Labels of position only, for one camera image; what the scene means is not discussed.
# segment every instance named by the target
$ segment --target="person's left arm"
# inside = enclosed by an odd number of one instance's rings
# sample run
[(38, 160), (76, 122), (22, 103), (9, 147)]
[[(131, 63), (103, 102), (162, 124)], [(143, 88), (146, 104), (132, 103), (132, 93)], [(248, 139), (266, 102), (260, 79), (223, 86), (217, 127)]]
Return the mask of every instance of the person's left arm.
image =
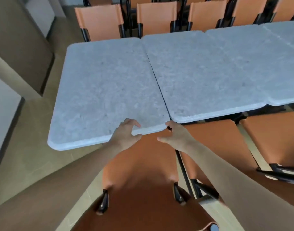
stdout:
[(126, 119), (100, 149), (68, 164), (0, 206), (0, 230), (55, 231), (101, 169), (141, 135), (136, 120)]

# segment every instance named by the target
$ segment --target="hand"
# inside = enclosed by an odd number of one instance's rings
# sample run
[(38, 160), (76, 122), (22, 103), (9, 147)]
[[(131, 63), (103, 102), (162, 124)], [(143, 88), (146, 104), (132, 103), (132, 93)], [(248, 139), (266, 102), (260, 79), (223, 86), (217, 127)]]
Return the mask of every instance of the hand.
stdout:
[(197, 141), (191, 136), (191, 134), (181, 124), (174, 121), (168, 121), (165, 125), (172, 129), (172, 136), (170, 137), (158, 137), (158, 141), (162, 143), (168, 143), (174, 149), (178, 151), (187, 152), (187, 149)]
[(126, 150), (141, 139), (142, 135), (131, 134), (133, 126), (141, 127), (137, 120), (126, 118), (114, 131), (108, 144), (117, 147), (120, 151)]

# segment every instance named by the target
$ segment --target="gray table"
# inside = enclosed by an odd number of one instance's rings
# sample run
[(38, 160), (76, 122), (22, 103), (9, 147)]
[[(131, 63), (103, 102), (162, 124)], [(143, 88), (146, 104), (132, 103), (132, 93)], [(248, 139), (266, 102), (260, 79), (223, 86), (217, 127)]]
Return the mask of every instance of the gray table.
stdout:
[(56, 150), (107, 142), (125, 118), (149, 134), (169, 115), (138, 38), (70, 45), (54, 107), (48, 144)]
[(192, 122), (263, 107), (263, 94), (201, 31), (142, 38), (171, 118)]
[(207, 35), (278, 106), (294, 102), (294, 48), (258, 25), (209, 30)]
[(262, 26), (294, 48), (294, 21), (265, 23)]

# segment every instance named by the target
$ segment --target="person's right arm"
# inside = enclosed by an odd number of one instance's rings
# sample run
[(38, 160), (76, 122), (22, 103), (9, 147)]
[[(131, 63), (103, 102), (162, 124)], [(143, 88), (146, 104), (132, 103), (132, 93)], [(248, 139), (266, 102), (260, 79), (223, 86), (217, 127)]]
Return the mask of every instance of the person's right arm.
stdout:
[(294, 230), (294, 207), (196, 141), (182, 125), (169, 121), (172, 136), (158, 138), (188, 154), (201, 168), (245, 231)]

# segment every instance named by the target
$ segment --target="person's right hand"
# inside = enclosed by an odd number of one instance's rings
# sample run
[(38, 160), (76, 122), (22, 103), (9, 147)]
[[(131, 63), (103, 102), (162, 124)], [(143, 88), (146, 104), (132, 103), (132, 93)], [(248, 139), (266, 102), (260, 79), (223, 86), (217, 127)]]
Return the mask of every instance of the person's right hand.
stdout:
[(181, 124), (174, 121), (168, 121), (165, 125), (172, 129), (172, 136), (170, 137), (158, 137), (158, 141), (162, 143), (168, 143), (174, 149), (178, 151), (187, 152), (187, 149), (197, 141), (191, 136), (191, 134)]

